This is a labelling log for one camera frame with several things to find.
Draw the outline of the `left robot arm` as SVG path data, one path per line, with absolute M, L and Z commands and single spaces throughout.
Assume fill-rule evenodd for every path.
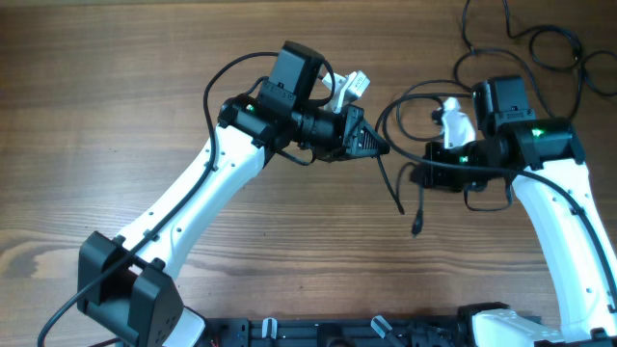
M 114 237 L 92 233 L 78 255 L 77 308 L 117 346 L 195 346 L 206 323 L 175 285 L 189 253 L 228 201 L 290 145 L 326 163 L 389 151 L 357 104 L 361 71 L 334 72 L 316 51 L 288 41 L 271 72 L 224 102 L 194 161 Z

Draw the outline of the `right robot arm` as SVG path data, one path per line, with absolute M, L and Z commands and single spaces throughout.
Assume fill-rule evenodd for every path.
M 502 303 L 460 307 L 469 346 L 613 346 L 616 255 L 589 183 L 586 156 L 572 123 L 539 119 L 523 79 L 488 79 L 472 89 L 477 124 L 449 98 L 443 140 L 431 142 L 412 171 L 425 189 L 468 195 L 501 178 L 506 198 L 523 205 L 541 244 L 557 296 L 554 331 Z

